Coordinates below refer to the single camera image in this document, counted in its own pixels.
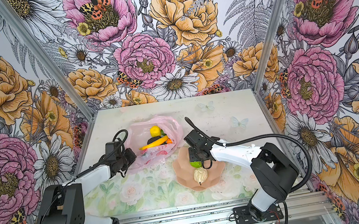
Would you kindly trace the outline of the pale fake garlic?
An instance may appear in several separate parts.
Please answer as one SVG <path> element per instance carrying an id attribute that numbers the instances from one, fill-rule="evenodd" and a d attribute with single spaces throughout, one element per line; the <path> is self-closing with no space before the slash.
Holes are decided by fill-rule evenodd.
<path id="1" fill-rule="evenodd" d="M 195 169 L 193 178 L 201 186 L 208 178 L 207 169 L 203 167 Z"/>

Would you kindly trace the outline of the pink printed plastic bag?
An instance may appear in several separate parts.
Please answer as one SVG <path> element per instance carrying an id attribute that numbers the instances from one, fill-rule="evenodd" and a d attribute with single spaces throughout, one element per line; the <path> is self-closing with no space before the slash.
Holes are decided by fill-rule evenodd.
<path id="1" fill-rule="evenodd" d="M 183 142 L 182 126 L 169 116 L 156 116 L 151 120 L 134 123 L 128 128 L 126 147 L 136 155 L 128 173 L 137 173 L 165 162 Z"/>

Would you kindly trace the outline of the dark green fake avocado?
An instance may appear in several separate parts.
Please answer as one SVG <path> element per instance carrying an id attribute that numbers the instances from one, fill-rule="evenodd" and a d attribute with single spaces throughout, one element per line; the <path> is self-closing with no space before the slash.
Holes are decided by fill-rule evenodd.
<path id="1" fill-rule="evenodd" d="M 155 136 L 155 137 L 152 137 L 152 138 L 150 138 L 150 139 L 147 141 L 147 144 L 149 145 L 149 144 L 151 144 L 151 143 L 154 143 L 155 141 L 157 141 L 157 140 L 159 140 L 159 139 L 161 139 L 161 138 L 163 138 L 163 136 Z"/>

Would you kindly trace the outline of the yellow fake lemon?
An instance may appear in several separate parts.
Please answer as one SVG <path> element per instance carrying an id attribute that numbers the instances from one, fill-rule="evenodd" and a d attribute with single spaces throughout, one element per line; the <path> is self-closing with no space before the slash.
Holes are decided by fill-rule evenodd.
<path id="1" fill-rule="evenodd" d="M 158 136 L 162 135 L 162 130 L 159 126 L 151 127 L 149 132 L 150 132 L 151 137 L 158 137 Z"/>

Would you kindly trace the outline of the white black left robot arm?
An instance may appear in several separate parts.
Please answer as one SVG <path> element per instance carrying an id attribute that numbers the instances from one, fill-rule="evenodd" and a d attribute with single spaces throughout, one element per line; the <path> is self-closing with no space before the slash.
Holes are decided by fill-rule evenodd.
<path id="1" fill-rule="evenodd" d="M 118 224 L 113 218 L 86 212 L 84 198 L 118 173 L 124 175 L 135 160 L 135 153 L 121 139 L 107 143 L 95 165 L 70 181 L 45 189 L 36 224 Z"/>

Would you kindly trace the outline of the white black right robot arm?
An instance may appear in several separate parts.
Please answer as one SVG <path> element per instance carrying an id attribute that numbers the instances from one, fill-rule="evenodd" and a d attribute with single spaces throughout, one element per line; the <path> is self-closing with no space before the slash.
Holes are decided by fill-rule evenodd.
<path id="1" fill-rule="evenodd" d="M 226 162 L 253 172 L 260 188 L 254 192 L 247 208 L 248 216 L 255 222 L 263 222 L 271 206 L 284 201 L 290 193 L 306 183 L 304 180 L 297 182 L 299 169 L 273 143 L 246 146 L 251 139 L 229 143 L 197 130 L 186 135 L 184 141 L 189 145 L 189 158 L 192 162 L 209 161 L 208 167 L 215 162 Z"/>

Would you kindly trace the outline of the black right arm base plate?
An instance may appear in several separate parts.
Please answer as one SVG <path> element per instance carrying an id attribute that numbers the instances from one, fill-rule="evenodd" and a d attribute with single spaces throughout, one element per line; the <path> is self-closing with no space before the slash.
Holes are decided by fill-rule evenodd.
<path id="1" fill-rule="evenodd" d="M 281 208 L 275 204 L 271 205 L 264 212 L 249 205 L 233 208 L 232 212 L 230 220 L 234 220 L 236 224 L 258 224 L 266 221 L 278 221 L 284 218 Z"/>

